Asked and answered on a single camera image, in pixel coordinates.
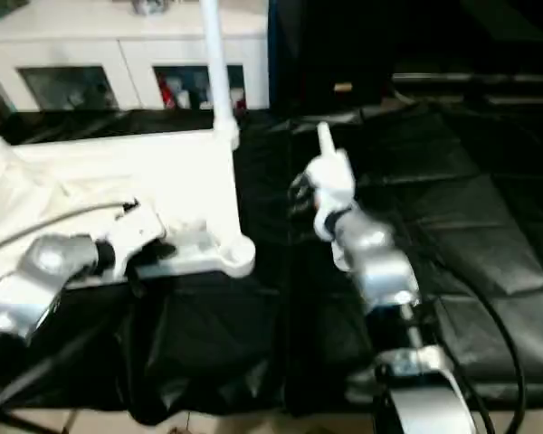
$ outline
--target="white cabinet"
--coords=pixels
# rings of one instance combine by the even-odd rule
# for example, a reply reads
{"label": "white cabinet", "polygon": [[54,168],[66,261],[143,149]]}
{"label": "white cabinet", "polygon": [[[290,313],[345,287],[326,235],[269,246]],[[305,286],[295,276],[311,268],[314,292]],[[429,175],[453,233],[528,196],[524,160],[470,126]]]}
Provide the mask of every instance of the white cabinet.
{"label": "white cabinet", "polygon": [[[269,106],[267,0],[220,0],[232,101]],[[20,111],[210,108],[199,2],[33,0],[0,21],[0,85]],[[168,104],[172,98],[175,104]]]}
{"label": "white cabinet", "polygon": [[0,85],[17,111],[140,105],[116,41],[0,43]]}
{"label": "white cabinet", "polygon": [[[121,41],[143,109],[162,109],[169,92],[176,105],[209,108],[207,53],[203,40]],[[248,109],[269,106],[267,41],[224,39],[232,101]]]}

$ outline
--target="white plastic part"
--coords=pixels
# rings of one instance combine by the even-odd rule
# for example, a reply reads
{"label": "white plastic part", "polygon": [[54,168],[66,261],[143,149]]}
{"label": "white plastic part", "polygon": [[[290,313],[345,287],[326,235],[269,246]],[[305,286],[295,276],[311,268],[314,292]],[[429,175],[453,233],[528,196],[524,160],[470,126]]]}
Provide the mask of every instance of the white plastic part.
{"label": "white plastic part", "polygon": [[209,60],[209,81],[214,101],[214,130],[231,144],[232,149],[236,149],[239,146],[239,128],[232,112],[218,0],[201,0],[201,7]]}
{"label": "white plastic part", "polygon": [[[255,247],[239,225],[232,150],[212,131],[22,145],[8,151],[27,175],[3,174],[0,221],[8,228],[0,223],[0,238],[78,206],[137,197],[153,206],[167,228],[165,242],[177,248],[173,257],[138,269],[142,278],[211,270],[239,278],[252,271]],[[2,200],[16,192],[16,203]],[[115,224],[117,213],[99,211],[57,223],[0,250],[0,276],[35,236],[89,233],[100,238]],[[109,274],[81,285],[114,281]]]}
{"label": "white plastic part", "polygon": [[104,237],[115,251],[112,277],[122,278],[133,256],[151,241],[161,240],[166,235],[165,227],[157,213],[147,204],[140,204],[118,219]]}
{"label": "white plastic part", "polygon": [[321,240],[332,241],[333,237],[326,229],[326,219],[333,212],[355,205],[356,181],[348,155],[343,149],[335,149],[327,123],[318,125],[318,138],[321,155],[308,164],[306,176],[315,188],[317,212],[314,231]]}

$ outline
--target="red object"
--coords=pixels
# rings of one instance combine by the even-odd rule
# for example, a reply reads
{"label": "red object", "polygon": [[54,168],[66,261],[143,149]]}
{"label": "red object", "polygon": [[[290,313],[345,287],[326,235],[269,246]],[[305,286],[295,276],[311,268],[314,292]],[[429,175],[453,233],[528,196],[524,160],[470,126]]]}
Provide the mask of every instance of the red object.
{"label": "red object", "polygon": [[175,95],[171,92],[171,89],[167,86],[165,78],[161,75],[157,77],[159,90],[161,91],[161,98],[163,99],[163,104],[167,109],[176,109],[177,103],[175,100]]}

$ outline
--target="black surface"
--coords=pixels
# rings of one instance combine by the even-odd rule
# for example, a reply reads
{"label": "black surface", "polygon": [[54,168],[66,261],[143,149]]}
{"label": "black surface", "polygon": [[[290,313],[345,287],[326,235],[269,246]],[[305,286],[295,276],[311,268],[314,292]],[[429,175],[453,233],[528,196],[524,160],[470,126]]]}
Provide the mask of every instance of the black surface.
{"label": "black surface", "polygon": [[[358,200],[395,227],[444,338],[490,406],[509,408],[516,395],[504,343],[463,283],[419,251],[491,298],[519,346],[529,405],[543,406],[543,108],[369,112],[323,117],[350,155]],[[1,133],[32,143],[210,123],[170,112],[82,116],[19,116]],[[318,120],[241,120],[240,213],[257,247],[249,278],[145,282],[139,299],[119,287],[68,293],[30,348],[0,345],[0,409],[128,409],[151,424],[182,409],[370,410],[359,374],[373,354],[357,295],[311,225],[286,217],[288,185],[318,153]]]}

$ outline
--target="cabinet glass door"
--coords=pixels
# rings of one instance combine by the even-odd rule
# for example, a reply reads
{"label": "cabinet glass door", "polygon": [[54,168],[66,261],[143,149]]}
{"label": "cabinet glass door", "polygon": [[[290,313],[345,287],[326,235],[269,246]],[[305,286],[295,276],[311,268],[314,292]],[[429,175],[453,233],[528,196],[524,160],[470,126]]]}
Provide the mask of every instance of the cabinet glass door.
{"label": "cabinet glass door", "polygon": [[[156,66],[154,72],[166,109],[213,108],[207,66]],[[227,72],[233,107],[244,110],[246,96],[243,66],[230,65]]]}
{"label": "cabinet glass door", "polygon": [[117,41],[0,43],[0,86],[17,111],[140,107]]}
{"label": "cabinet glass door", "polygon": [[40,110],[116,109],[117,99],[101,66],[19,68]]}

